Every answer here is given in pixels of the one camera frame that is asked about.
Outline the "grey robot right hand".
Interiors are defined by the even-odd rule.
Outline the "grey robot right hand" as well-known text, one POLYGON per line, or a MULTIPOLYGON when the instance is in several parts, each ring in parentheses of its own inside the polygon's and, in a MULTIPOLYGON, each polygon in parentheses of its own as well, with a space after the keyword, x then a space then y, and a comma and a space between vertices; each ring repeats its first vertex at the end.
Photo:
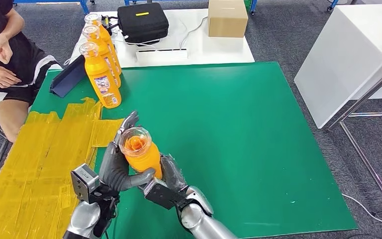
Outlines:
POLYGON ((181 169, 170 154, 161 154, 160 163, 163 174, 162 180, 167 184, 168 188, 180 192, 188 186, 181 169))

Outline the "person's right hand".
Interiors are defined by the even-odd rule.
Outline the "person's right hand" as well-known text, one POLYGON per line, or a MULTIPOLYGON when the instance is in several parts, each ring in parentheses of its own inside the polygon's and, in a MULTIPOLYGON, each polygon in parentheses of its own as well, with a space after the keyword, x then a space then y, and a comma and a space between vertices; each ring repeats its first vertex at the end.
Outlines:
POLYGON ((20 83, 21 80, 12 72, 5 68, 0 68, 0 87, 8 88, 20 83))

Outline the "person's left hand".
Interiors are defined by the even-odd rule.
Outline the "person's left hand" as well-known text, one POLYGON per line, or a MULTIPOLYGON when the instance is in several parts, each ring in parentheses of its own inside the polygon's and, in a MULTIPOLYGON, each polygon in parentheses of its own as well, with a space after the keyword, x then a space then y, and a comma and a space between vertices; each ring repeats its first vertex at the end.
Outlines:
POLYGON ((12 49, 9 44, 9 39, 3 33, 0 33, 0 61, 8 64, 13 55, 12 49))

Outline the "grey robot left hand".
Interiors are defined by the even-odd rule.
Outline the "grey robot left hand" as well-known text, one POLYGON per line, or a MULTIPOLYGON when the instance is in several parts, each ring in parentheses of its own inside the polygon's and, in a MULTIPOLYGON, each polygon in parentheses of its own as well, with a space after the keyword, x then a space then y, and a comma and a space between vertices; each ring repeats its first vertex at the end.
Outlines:
POLYGON ((135 126, 138 120, 139 116, 137 111, 132 111, 124 119, 120 128, 117 130, 114 140, 108 144, 102 158, 99 169, 100 181, 117 192, 145 185, 152 180, 156 173, 155 169, 148 168, 144 172, 129 175, 129 163, 120 150, 119 143, 121 136, 127 129, 135 126))

